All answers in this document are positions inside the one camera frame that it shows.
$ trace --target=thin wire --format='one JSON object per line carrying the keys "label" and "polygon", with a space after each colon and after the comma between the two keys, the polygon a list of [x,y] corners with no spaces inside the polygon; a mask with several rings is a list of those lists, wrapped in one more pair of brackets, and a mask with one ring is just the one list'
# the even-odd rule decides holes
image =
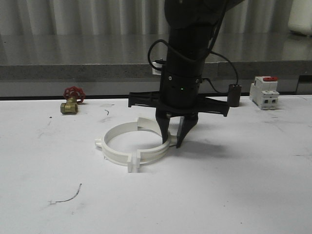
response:
{"label": "thin wire", "polygon": [[74,198],[78,195],[78,193],[79,193],[79,191],[80,191],[81,186],[82,186],[82,184],[80,184],[80,185],[79,185],[79,188],[78,188],[77,193],[76,193],[76,194],[75,194],[72,198],[67,199],[67,200],[65,200],[65,201],[56,201],[55,203],[58,203],[58,202],[66,202],[66,201],[70,201],[70,200],[74,199]]}
{"label": "thin wire", "polygon": [[217,89],[215,89],[214,85],[212,84],[212,82],[211,82],[211,80],[210,80],[209,78],[204,78],[203,80],[208,81],[208,82],[210,83],[212,89],[213,89],[216,93],[218,93],[218,94],[223,94],[223,95],[229,94],[229,92],[223,93],[223,92],[220,92],[220,91],[218,91]]}
{"label": "thin wire", "polygon": [[225,2],[225,5],[222,9],[222,13],[221,13],[221,17],[220,19],[218,20],[217,22],[217,26],[216,26],[216,29],[215,29],[215,32],[214,32],[214,35],[212,37],[212,41],[206,51],[206,53],[199,59],[197,60],[194,60],[194,59],[190,59],[186,56],[184,56],[183,54],[181,54],[180,52],[178,52],[177,50],[175,50],[175,48],[173,48],[168,42],[166,42],[165,40],[162,40],[162,39],[158,39],[156,40],[149,48],[148,50],[148,53],[147,53],[147,60],[148,60],[148,63],[150,64],[151,67],[153,67],[155,70],[158,70],[158,71],[161,71],[161,68],[158,68],[158,67],[155,67],[151,61],[151,52],[152,52],[152,49],[154,48],[155,45],[157,45],[158,43],[163,43],[165,44],[169,50],[171,50],[173,53],[175,53],[178,57],[184,59],[185,61],[189,62],[189,63],[197,63],[197,62],[200,62],[202,60],[205,60],[208,55],[211,53],[214,45],[215,45],[215,42],[216,42],[216,38],[219,34],[219,31],[220,31],[220,28],[221,28],[221,25],[222,25],[222,22],[223,22],[223,19],[224,19],[224,16],[225,16],[225,12],[226,12],[226,8],[227,8],[227,5],[228,5],[228,2],[229,0],[227,0]]}
{"label": "thin wire", "polygon": [[235,72],[235,77],[236,77],[236,84],[235,84],[235,85],[238,85],[238,72],[237,72],[237,70],[236,70],[234,64],[233,64],[227,57],[225,57],[224,55],[221,55],[221,54],[216,53],[216,52],[214,52],[214,51],[211,51],[211,53],[212,53],[213,55],[217,55],[217,56],[223,58],[224,60],[226,60],[226,61],[232,66],[232,68],[233,68],[233,70],[234,70],[234,72]]}

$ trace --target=white pipe clamp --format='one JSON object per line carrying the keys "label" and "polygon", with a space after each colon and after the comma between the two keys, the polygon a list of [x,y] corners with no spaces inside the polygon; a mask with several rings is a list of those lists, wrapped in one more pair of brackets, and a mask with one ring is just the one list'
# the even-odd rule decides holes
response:
{"label": "white pipe clamp", "polygon": [[148,130],[161,136],[160,128],[156,121],[139,117],[135,122],[123,123],[108,130],[102,138],[95,139],[95,144],[97,147],[102,148],[106,159],[115,164],[127,166],[128,172],[137,172],[140,164],[151,163],[162,158],[169,146],[176,145],[176,136],[171,136],[168,131],[168,139],[165,143],[151,149],[138,149],[136,154],[116,151],[108,146],[108,142],[123,133]]}

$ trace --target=white table surface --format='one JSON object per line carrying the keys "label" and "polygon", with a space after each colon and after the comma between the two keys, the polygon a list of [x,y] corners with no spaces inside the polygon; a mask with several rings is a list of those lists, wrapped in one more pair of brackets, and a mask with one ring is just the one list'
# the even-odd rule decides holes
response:
{"label": "white table surface", "polygon": [[[0,102],[1,234],[312,232],[312,96],[281,96],[274,111],[242,97],[228,117],[199,114],[181,148],[137,174],[104,160],[94,139],[153,108],[87,99],[63,116],[61,102]],[[112,147],[160,142],[133,132]]]}

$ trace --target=circuit breaker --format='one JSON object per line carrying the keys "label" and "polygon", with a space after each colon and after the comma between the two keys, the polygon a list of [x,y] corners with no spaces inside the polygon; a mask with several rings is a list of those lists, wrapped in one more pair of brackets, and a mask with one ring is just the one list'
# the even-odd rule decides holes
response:
{"label": "circuit breaker", "polygon": [[274,110],[277,107],[279,93],[277,77],[255,77],[250,87],[249,98],[261,110]]}

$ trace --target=metal wall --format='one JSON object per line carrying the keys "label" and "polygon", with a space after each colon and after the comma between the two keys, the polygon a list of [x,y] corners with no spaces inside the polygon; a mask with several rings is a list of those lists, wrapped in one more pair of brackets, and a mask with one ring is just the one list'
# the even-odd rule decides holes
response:
{"label": "metal wall", "polygon": [[[293,0],[245,0],[221,32],[287,32]],[[0,35],[166,34],[164,0],[0,0]]]}

